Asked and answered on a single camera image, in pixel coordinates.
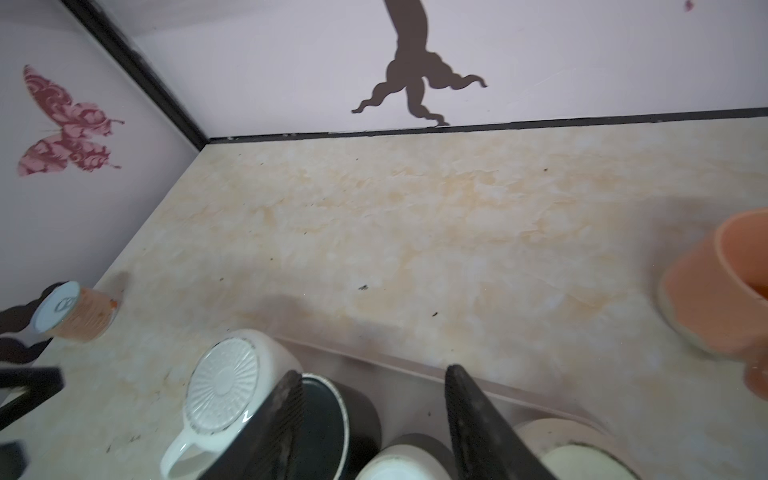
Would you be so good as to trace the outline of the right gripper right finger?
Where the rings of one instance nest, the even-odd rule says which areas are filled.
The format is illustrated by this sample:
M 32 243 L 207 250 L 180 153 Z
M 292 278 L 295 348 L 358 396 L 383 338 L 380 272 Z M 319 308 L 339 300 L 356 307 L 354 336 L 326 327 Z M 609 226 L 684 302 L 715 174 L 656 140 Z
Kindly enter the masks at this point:
M 447 368 L 444 397 L 459 478 L 555 478 L 525 446 L 463 366 L 453 364 Z

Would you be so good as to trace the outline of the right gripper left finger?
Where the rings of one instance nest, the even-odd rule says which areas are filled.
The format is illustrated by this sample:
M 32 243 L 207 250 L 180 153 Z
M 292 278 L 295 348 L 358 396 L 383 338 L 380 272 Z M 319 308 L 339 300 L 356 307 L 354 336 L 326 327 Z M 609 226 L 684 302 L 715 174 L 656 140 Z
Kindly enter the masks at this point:
M 302 375 L 287 372 L 203 479 L 287 479 L 305 413 Z

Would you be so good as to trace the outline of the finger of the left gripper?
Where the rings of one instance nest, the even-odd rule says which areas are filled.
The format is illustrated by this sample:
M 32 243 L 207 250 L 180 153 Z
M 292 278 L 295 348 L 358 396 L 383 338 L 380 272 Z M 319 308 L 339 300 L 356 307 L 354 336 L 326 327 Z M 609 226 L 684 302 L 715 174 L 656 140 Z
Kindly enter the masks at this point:
M 0 480 L 19 480 L 28 466 L 24 446 L 19 441 L 0 446 Z
M 22 394 L 1 407 L 1 428 L 7 428 L 63 388 L 64 377 L 60 368 L 2 369 L 1 389 L 20 389 Z

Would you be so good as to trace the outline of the white ribbed-bottom mug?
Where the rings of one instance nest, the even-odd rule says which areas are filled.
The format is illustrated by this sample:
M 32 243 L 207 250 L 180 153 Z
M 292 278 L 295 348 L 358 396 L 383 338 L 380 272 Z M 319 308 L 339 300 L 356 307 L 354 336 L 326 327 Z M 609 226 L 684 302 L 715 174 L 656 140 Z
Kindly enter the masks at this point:
M 242 329 L 220 339 L 189 378 L 184 427 L 162 457 L 162 477 L 202 472 L 230 446 L 279 380 L 302 370 L 286 347 L 260 331 Z

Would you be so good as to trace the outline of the peach orange mug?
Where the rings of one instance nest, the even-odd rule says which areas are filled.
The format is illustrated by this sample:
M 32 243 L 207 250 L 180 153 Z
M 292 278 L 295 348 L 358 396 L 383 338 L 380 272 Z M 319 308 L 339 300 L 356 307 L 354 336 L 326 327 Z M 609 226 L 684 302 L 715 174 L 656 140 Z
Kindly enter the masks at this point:
M 744 366 L 767 398 L 767 210 L 736 214 L 669 267 L 657 286 L 662 318 L 685 341 Z

